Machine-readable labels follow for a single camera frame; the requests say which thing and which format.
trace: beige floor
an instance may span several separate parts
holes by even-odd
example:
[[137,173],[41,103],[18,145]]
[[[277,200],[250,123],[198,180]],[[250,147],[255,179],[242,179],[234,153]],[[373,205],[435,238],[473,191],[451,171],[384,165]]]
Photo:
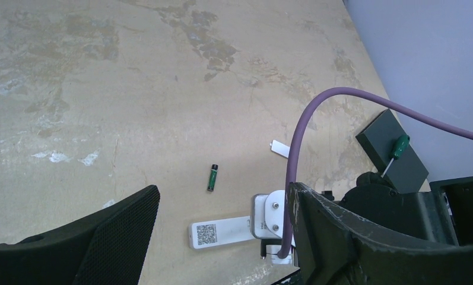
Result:
[[[141,284],[269,284],[293,268],[261,261],[257,241],[193,251],[187,226],[283,189],[269,143],[345,85],[385,96],[341,0],[0,1],[0,243],[155,184]],[[329,99],[299,180],[341,198],[372,168],[354,135],[379,110]]]

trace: purple hose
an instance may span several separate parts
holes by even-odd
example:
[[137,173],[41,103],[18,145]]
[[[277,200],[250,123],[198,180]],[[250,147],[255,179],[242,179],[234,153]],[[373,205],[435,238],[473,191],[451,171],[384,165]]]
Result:
[[[372,93],[362,91],[355,88],[349,87],[335,87],[331,89],[327,89],[324,92],[318,94],[309,104],[306,106],[301,118],[297,122],[296,130],[294,131],[294,136],[292,137],[292,142],[290,143],[290,151],[288,153],[288,160],[287,160],[287,174],[285,177],[285,190],[287,193],[285,194],[285,204],[287,205],[287,196],[289,193],[289,184],[291,182],[296,181],[296,174],[297,174],[297,163],[299,161],[299,151],[301,149],[301,142],[303,141],[304,131],[306,130],[306,126],[310,121],[310,118],[315,112],[316,108],[327,98],[332,97],[334,95],[350,95],[359,97],[362,99],[366,99],[369,101],[373,101],[377,104],[382,106],[388,107],[392,110],[395,110],[401,114],[404,114],[408,117],[411,117],[415,120],[418,120],[422,123],[427,125],[433,126],[435,128],[441,129],[446,132],[450,132],[451,134],[459,135],[460,137],[468,138],[473,140],[473,132],[466,131],[464,129],[457,128],[452,125],[448,125],[446,123],[440,122],[438,120],[432,119],[425,115],[422,115],[418,112],[415,112],[411,109],[408,109],[404,106],[401,106],[397,103],[394,103],[390,100],[386,100],[384,98],[379,97],[378,95],[374,95]],[[279,258],[285,258],[288,256],[290,251],[290,246],[292,243],[292,224],[290,223],[290,216],[288,215],[288,207],[284,207],[284,227],[283,227],[283,237],[282,237],[282,247],[278,252]]]

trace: purple cable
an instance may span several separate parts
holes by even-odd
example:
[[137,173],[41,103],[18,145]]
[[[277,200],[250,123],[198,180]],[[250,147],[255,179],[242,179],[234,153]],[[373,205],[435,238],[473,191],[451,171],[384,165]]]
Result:
[[[289,184],[296,181],[296,174],[297,174],[297,163],[299,161],[299,151],[301,149],[301,142],[303,141],[304,131],[306,130],[306,126],[310,121],[310,118],[315,112],[316,108],[322,104],[327,98],[335,96],[335,95],[350,95],[359,97],[362,99],[366,99],[369,101],[373,101],[377,104],[382,106],[388,107],[392,110],[395,110],[403,115],[411,117],[415,120],[418,120],[422,123],[427,125],[433,126],[435,128],[441,129],[446,132],[450,132],[451,134],[459,135],[460,137],[468,138],[473,140],[473,132],[467,131],[464,129],[457,128],[452,125],[448,125],[446,123],[440,122],[438,120],[432,119],[425,115],[422,115],[418,112],[415,112],[409,108],[401,106],[397,103],[394,103],[390,100],[386,100],[384,98],[379,97],[378,95],[374,95],[372,93],[362,91],[355,88],[349,87],[335,87],[331,89],[327,89],[324,92],[318,94],[309,104],[306,106],[301,118],[297,122],[296,130],[294,131],[294,136],[292,137],[292,142],[290,143],[290,151],[288,153],[288,160],[287,160],[287,174],[285,177],[285,190],[287,193],[285,194],[285,204],[287,205],[287,196],[289,193]],[[292,224],[290,223],[290,216],[288,215],[288,207],[284,207],[284,227],[283,227],[283,237],[282,237],[282,247],[278,252],[279,258],[285,258],[288,256],[290,251],[290,246],[292,244]]]

